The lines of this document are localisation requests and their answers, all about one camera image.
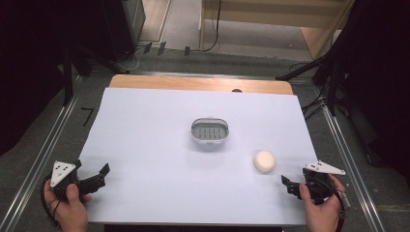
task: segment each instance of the power cord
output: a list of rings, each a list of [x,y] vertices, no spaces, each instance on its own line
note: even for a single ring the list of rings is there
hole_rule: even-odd
[[[43,179],[42,182],[42,187],[40,189],[40,198],[42,199],[42,205],[43,209],[45,211],[45,214],[47,215],[48,219],[52,222],[52,224],[56,227],[59,227],[60,224],[58,223],[58,220],[55,219],[55,212],[57,211],[58,206],[61,203],[62,197],[58,200],[57,206],[55,207],[53,213],[51,213],[47,207],[47,204],[45,203],[45,196],[44,196],[44,188],[45,188],[45,183],[47,180],[51,179],[52,172],[50,172],[48,175],[46,175]]]
[[[337,192],[337,189],[328,186],[326,183],[322,182],[321,180],[315,178],[315,177],[311,177],[312,179],[314,179],[315,181],[319,182],[320,184],[322,184],[323,186],[325,186],[326,188],[328,188],[336,197],[338,202],[340,203],[340,210],[338,211],[338,221],[337,221],[337,229],[336,232],[340,232],[341,231],[341,227],[343,227],[343,223],[344,223],[344,218],[346,217],[346,211],[344,209],[344,203],[343,200],[341,199],[340,195]]]
[[[321,87],[321,89],[320,89],[320,91],[319,91],[319,94],[317,95],[316,99],[314,99],[311,103],[309,103],[309,104],[307,104],[307,105],[301,107],[303,114],[306,115],[307,112],[308,112],[308,110],[309,110],[311,107],[313,107],[314,105],[319,104],[318,107],[316,107],[315,109],[313,109],[313,110],[309,113],[309,115],[305,117],[305,120],[309,119],[311,116],[313,116],[314,114],[316,114],[317,112],[319,112],[322,108],[324,108],[325,106],[328,105],[328,99],[327,99],[327,98],[320,99],[320,97],[322,96],[322,93],[323,93],[325,87],[326,87],[326,83],[323,84],[323,86]],[[348,110],[347,110],[347,107],[346,107],[346,102],[344,102],[343,100],[340,100],[340,99],[335,99],[335,100],[334,100],[334,104],[337,104],[337,105],[339,106],[338,109],[339,109],[339,111],[340,111],[341,113],[343,113],[346,117],[349,116],[349,113],[348,113]]]
[[[119,67],[121,67],[121,68],[122,68],[123,70],[125,70],[125,71],[133,71],[133,70],[135,70],[135,69],[138,68],[138,66],[139,66],[139,59],[138,59],[138,56],[137,56],[137,52],[138,52],[139,50],[144,49],[145,46],[146,46],[146,45],[144,45],[144,46],[139,45],[139,48],[136,49],[136,51],[135,51],[135,53],[134,53],[134,56],[135,56],[135,59],[136,59],[136,65],[135,65],[134,67],[132,67],[132,68],[127,68],[127,67],[121,65],[121,64],[120,64],[121,62],[120,62],[120,63],[117,63],[116,65],[119,66]]]
[[[306,64],[308,64],[308,62],[300,62],[300,63],[296,63],[296,64],[291,65],[289,67],[289,73],[292,73],[292,68],[293,67],[298,66],[298,65],[306,65]]]
[[[215,44],[217,44],[218,38],[220,36],[220,33],[219,33],[219,30],[220,30],[220,6],[218,8],[218,17],[217,17],[217,37],[215,38],[214,44],[208,49],[205,49],[205,50],[200,50],[200,49],[199,50],[192,50],[192,52],[195,52],[195,51],[207,52],[207,51],[210,51],[212,48],[214,48]]]

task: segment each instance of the wire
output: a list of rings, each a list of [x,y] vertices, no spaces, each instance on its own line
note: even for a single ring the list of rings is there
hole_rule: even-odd
[[[343,227],[344,217],[345,217],[346,212],[345,212],[345,209],[344,209],[343,200],[341,199],[340,195],[338,194],[337,189],[328,186],[326,183],[322,182],[321,180],[319,180],[315,177],[311,176],[310,178],[314,179],[315,181],[319,182],[320,184],[322,184],[323,186],[328,188],[333,193],[333,195],[337,198],[338,202],[340,203],[340,210],[338,211],[339,219],[338,219],[338,222],[337,222],[337,229],[336,229],[336,232],[340,232],[341,227]]]
[[[324,85],[322,86],[322,88],[320,89],[319,94],[317,95],[316,99],[314,99],[310,104],[305,105],[305,106],[302,107],[302,110],[303,110],[304,114],[306,114],[306,112],[308,111],[308,109],[309,109],[311,106],[313,106],[313,105],[316,104],[317,100],[319,100],[320,96],[322,96],[322,92],[323,92],[324,89],[325,89],[325,84],[324,84]]]
[[[146,45],[139,45],[140,46],[140,48],[138,49],[138,51],[140,50],[140,49],[145,49],[145,46],[147,46],[148,44],[146,44]],[[159,47],[151,47],[150,48],[150,50],[159,50],[160,48]],[[182,53],[184,53],[185,52],[185,50],[182,50],[182,49],[174,49],[174,48],[164,48],[163,49],[164,51],[167,51],[167,52],[182,52]],[[190,52],[203,52],[203,51],[201,51],[201,50],[191,50]],[[137,68],[137,66],[136,67],[133,67],[133,68],[126,68],[126,67],[124,67],[124,66],[121,66],[121,64],[116,64],[116,65],[118,65],[118,66],[120,66],[121,68],[123,68],[123,69],[129,69],[129,70],[134,70],[134,69],[136,69]]]
[[[325,107],[325,103],[321,103],[319,107],[313,110],[307,117],[305,117],[305,120],[309,119],[313,114],[319,112],[323,107]]]
[[[42,182],[42,188],[40,189],[40,198],[42,199],[42,205],[43,205],[43,209],[46,213],[46,215],[48,216],[48,218],[53,222],[54,226],[58,226],[59,223],[58,221],[55,219],[54,214],[52,215],[51,212],[49,211],[47,204],[45,203],[45,197],[44,197],[44,187],[45,187],[45,183],[47,182],[48,179],[51,178],[51,174],[52,172],[50,172],[47,176],[45,176],[45,178],[43,179]]]
[[[64,193],[64,194],[61,195],[60,198],[58,199],[58,203],[57,203],[57,205],[55,206],[54,211],[52,212],[52,217],[53,217],[53,218],[55,218],[55,212],[57,212],[57,208],[58,208],[58,206],[60,205],[61,200],[63,200],[63,197],[64,197],[65,195],[66,195],[66,194]]]
[[[211,9],[214,8],[214,1],[211,1]],[[215,29],[215,23],[214,23],[214,16],[212,15],[212,29],[214,29],[215,34],[217,34],[217,29]]]
[[[123,58],[122,60],[118,61],[117,64],[128,60],[128,59],[130,58],[131,54],[132,54],[132,53],[128,53],[128,54],[126,55],[126,57]]]
[[[199,49],[199,50],[192,50],[192,52],[195,52],[195,51],[207,52],[207,51],[210,51],[212,48],[214,48],[214,46],[215,46],[215,44],[217,44],[218,38],[220,36],[219,31],[220,31],[220,6],[218,8],[218,17],[217,17],[217,37],[215,38],[214,44],[206,50],[200,50]]]
[[[144,49],[145,46],[141,46],[140,48],[138,48],[138,49],[135,51],[134,56],[135,56],[135,59],[136,59],[136,65],[135,65],[134,67],[132,67],[132,68],[127,68],[127,67],[122,66],[120,63],[117,63],[116,65],[118,65],[119,67],[121,67],[122,69],[124,69],[124,70],[126,70],[126,71],[133,71],[133,70],[135,70],[135,69],[138,68],[138,66],[139,66],[139,59],[138,59],[138,56],[136,55],[136,53],[137,53],[139,50]]]
[[[292,68],[297,66],[297,65],[306,65],[306,64],[308,64],[308,62],[300,62],[300,63],[293,64],[289,67],[289,72],[292,73],[292,71],[291,71]]]

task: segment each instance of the human hand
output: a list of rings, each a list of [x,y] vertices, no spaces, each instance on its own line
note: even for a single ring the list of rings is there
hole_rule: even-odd
[[[345,191],[341,182],[329,174],[337,191]],[[299,185],[302,200],[305,203],[307,227],[311,232],[335,232],[339,220],[340,203],[333,194],[321,205],[314,205],[310,199],[310,192],[305,184]]]
[[[64,232],[85,232],[88,226],[88,216],[84,205],[79,200],[78,187],[75,184],[67,186],[67,201],[59,203],[58,197],[51,190],[50,180],[44,186],[45,203],[49,206],[51,214],[55,211],[55,219],[58,220]],[[90,196],[83,196],[82,200],[88,202]]]

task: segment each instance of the white table surface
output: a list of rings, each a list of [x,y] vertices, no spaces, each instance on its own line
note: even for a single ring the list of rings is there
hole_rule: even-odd
[[[204,150],[191,138],[204,117],[227,122],[222,146]],[[252,163],[261,150],[277,160],[267,174]],[[317,161],[296,96],[124,88],[105,89],[79,158],[81,179],[111,169],[89,220],[124,224],[306,224],[280,175],[302,182]]]

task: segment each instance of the black cable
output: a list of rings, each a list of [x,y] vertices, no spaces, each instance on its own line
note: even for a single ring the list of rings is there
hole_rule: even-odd
[[[45,187],[45,183],[47,182],[47,180],[49,180],[51,178],[52,172],[50,172],[47,176],[45,176],[45,178],[43,179],[42,182],[42,187],[40,189],[40,198],[42,199],[42,205],[43,205],[43,209],[46,213],[46,215],[48,216],[48,218],[52,221],[52,223],[54,224],[54,226],[59,226],[58,221],[55,219],[55,216],[51,214],[51,212],[49,211],[47,204],[45,203],[45,197],[44,197],[44,187]]]
[[[324,89],[325,89],[325,84],[323,84],[322,88],[321,88],[320,91],[319,91],[319,95],[316,97],[316,99],[314,99],[310,104],[305,105],[305,106],[302,107],[302,109],[304,110],[304,111],[303,111],[304,114],[306,114],[306,112],[308,111],[308,109],[309,109],[311,106],[315,105],[316,101],[320,98],[320,96],[322,96],[322,92],[323,92]]]
[[[159,50],[160,48],[159,47],[151,47],[150,48],[150,51],[151,50],[155,50],[155,51],[157,51],[157,50]],[[166,52],[181,52],[181,53],[184,53],[185,52],[185,50],[181,50],[181,49],[175,49],[175,48],[164,48],[163,49],[164,51],[166,51]],[[190,50],[190,52],[203,52],[202,50]]]
[[[343,227],[343,223],[344,223],[345,210],[344,210],[343,200],[341,200],[341,197],[338,195],[337,189],[328,186],[326,183],[322,182],[321,180],[315,177],[310,177],[310,178],[314,179],[315,181],[319,182],[320,184],[328,188],[333,193],[333,195],[337,198],[338,202],[340,203],[340,211],[338,212],[338,221],[337,221],[337,229],[336,229],[336,232],[340,232],[341,227]]]
[[[314,102],[312,102],[309,105],[303,106],[302,109],[304,110],[304,114],[308,112],[308,109],[311,108],[312,106],[319,104],[319,103],[327,103],[328,99],[320,99],[320,100],[316,100]]]
[[[325,105],[326,105],[325,103],[321,103],[319,107],[314,109],[313,112],[311,112],[307,117],[305,117],[305,120],[309,119],[313,114],[319,112],[319,110],[325,107]]]
[[[217,17],[217,37],[215,38],[214,44],[206,50],[192,50],[192,51],[193,52],[195,52],[195,51],[207,52],[207,51],[210,51],[212,48],[214,48],[215,44],[217,44],[218,37],[220,36],[219,29],[220,29],[220,6],[218,8],[218,17]]]
[[[58,206],[60,205],[61,200],[63,200],[63,197],[64,197],[65,195],[66,195],[66,194],[61,195],[60,198],[58,199],[58,203],[57,203],[57,205],[55,206],[54,211],[52,212],[53,218],[55,218],[55,212],[57,212],[57,208],[58,208]]]
[[[292,71],[291,71],[292,68],[297,66],[297,65],[306,65],[306,64],[308,64],[308,62],[300,62],[300,63],[293,64],[289,67],[289,72],[292,73]]]

